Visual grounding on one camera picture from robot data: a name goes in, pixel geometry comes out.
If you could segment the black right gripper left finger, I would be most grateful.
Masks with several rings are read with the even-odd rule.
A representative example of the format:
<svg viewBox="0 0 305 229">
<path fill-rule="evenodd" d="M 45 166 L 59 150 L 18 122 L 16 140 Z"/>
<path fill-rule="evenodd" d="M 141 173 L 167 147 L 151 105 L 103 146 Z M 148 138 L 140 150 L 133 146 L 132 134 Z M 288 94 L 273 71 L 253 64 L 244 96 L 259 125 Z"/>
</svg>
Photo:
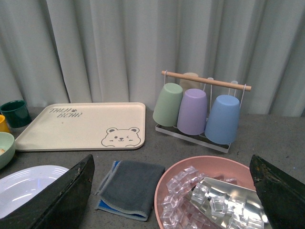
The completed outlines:
<svg viewBox="0 0 305 229">
<path fill-rule="evenodd" d="M 91 194 L 91 154 L 0 220 L 2 229 L 77 229 Z"/>
</svg>

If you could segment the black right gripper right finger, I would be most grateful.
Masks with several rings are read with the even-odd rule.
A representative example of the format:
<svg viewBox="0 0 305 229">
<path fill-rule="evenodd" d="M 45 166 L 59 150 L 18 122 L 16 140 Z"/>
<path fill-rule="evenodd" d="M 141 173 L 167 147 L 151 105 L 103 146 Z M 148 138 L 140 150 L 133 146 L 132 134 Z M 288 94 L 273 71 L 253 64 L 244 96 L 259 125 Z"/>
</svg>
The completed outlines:
<svg viewBox="0 0 305 229">
<path fill-rule="evenodd" d="M 271 227 L 303 229 L 305 185 L 258 155 L 252 156 L 249 169 Z"/>
</svg>

